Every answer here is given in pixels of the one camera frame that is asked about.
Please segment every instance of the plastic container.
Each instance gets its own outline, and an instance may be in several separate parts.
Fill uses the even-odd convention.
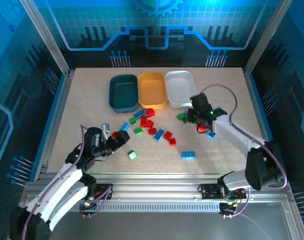
[[[110,80],[109,105],[117,113],[133,112],[138,107],[137,77],[117,75]]]
[[[168,100],[173,108],[191,107],[196,95],[193,76],[188,71],[170,71],[165,75]]]
[[[161,109],[167,102],[164,75],[146,72],[138,76],[139,103],[145,109]]]

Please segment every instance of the small green cube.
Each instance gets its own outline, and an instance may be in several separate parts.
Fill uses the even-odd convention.
[[[131,123],[131,124],[136,123],[136,118],[132,117],[132,118],[130,119],[130,123]]]
[[[182,119],[182,121],[183,121],[184,123],[187,123],[186,117],[184,117],[184,118]]]
[[[135,133],[136,135],[140,135],[140,134],[143,133],[143,130],[142,130],[141,127],[138,127],[138,128],[136,128],[136,129],[134,129],[134,133]]]
[[[185,114],[182,112],[182,113],[180,113],[179,115],[177,115],[177,118],[178,118],[180,121],[183,121],[183,119],[186,118],[186,117],[185,117]]]
[[[129,151],[127,155],[130,157],[131,160],[137,157],[136,153],[133,150]]]

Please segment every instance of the table surface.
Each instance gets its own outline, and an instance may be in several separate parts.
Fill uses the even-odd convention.
[[[109,81],[115,75],[146,72],[186,70],[194,78],[197,92],[210,84],[223,84],[231,88],[238,98],[238,109],[233,120],[261,138],[261,133],[241,68],[77,68],[72,80],[62,120],[55,140],[49,173],[57,173],[67,155],[81,142],[80,125],[99,127],[109,123],[111,132],[118,131],[124,122],[129,122],[133,113],[116,113],[109,104]],[[233,96],[219,87],[209,88],[206,93],[213,108],[221,107],[230,113],[234,107]],[[88,173],[187,173],[223,174],[245,168],[246,158],[222,136],[210,140],[206,134],[199,134],[196,126],[184,124],[176,116],[186,108],[172,108],[167,102],[163,109],[156,110],[150,119],[157,129],[173,133],[177,145],[170,146],[166,140],[156,142],[144,128],[142,135],[135,135],[130,126],[130,140],[106,162],[96,162]],[[127,152],[134,150],[137,158],[130,160]],[[182,151],[195,151],[196,159],[181,159]]]

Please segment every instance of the teal bin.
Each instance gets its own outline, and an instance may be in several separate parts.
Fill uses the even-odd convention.
[[[117,113],[133,112],[138,107],[137,77],[123,74],[110,80],[109,105]]]

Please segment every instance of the orange bin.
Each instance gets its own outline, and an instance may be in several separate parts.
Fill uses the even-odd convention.
[[[165,77],[160,72],[146,72],[138,76],[139,103],[145,109],[162,109],[167,102]]]

